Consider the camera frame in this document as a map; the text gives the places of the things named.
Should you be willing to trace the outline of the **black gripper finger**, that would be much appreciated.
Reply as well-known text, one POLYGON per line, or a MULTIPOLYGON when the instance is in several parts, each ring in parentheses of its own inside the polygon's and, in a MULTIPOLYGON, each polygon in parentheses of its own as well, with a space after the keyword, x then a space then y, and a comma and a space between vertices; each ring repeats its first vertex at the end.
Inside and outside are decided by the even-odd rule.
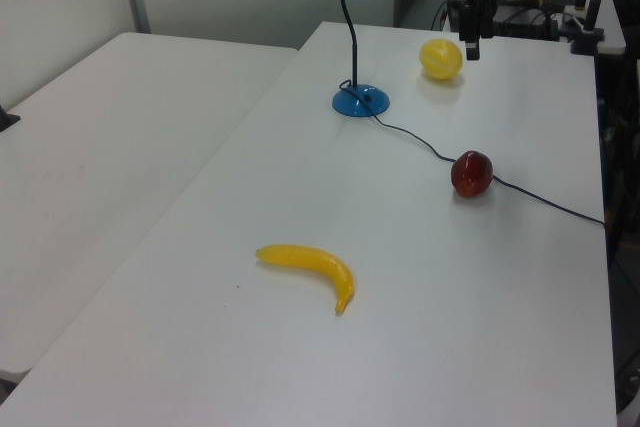
POLYGON ((474 11, 474 42, 466 43, 466 54, 468 60, 478 60, 480 58, 479 39, 481 33, 481 5, 479 0, 467 0, 474 11))
POLYGON ((474 42, 474 11, 466 2, 459 7, 459 37, 465 43, 474 42))

